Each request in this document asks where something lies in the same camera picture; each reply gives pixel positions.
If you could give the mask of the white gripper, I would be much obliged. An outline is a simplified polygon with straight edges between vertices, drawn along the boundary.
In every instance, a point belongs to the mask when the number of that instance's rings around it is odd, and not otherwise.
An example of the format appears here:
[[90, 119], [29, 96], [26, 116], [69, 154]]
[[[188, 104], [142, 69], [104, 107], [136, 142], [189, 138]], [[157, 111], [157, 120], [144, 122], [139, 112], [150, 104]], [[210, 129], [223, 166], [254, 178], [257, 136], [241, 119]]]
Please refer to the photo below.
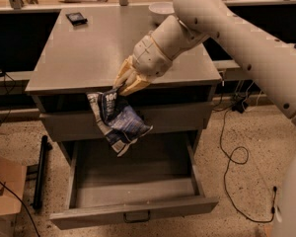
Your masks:
[[121, 96], [128, 96], [148, 87], [152, 83], [151, 78], [163, 76], [172, 64], [173, 61], [148, 34], [136, 44], [132, 55], [122, 62], [113, 86], [119, 87]]

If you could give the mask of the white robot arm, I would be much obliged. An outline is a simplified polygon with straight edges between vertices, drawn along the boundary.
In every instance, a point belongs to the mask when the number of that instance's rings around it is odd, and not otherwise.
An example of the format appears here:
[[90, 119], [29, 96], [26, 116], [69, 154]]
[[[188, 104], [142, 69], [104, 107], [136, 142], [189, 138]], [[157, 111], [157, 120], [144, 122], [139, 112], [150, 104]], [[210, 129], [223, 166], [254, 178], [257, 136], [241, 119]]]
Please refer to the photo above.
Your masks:
[[[173, 0], [175, 14], [124, 60], [114, 85], [124, 96], [163, 76], [181, 53], [214, 39], [296, 125], [296, 48], [228, 9], [222, 0]], [[296, 237], [296, 155], [285, 174], [271, 237]]]

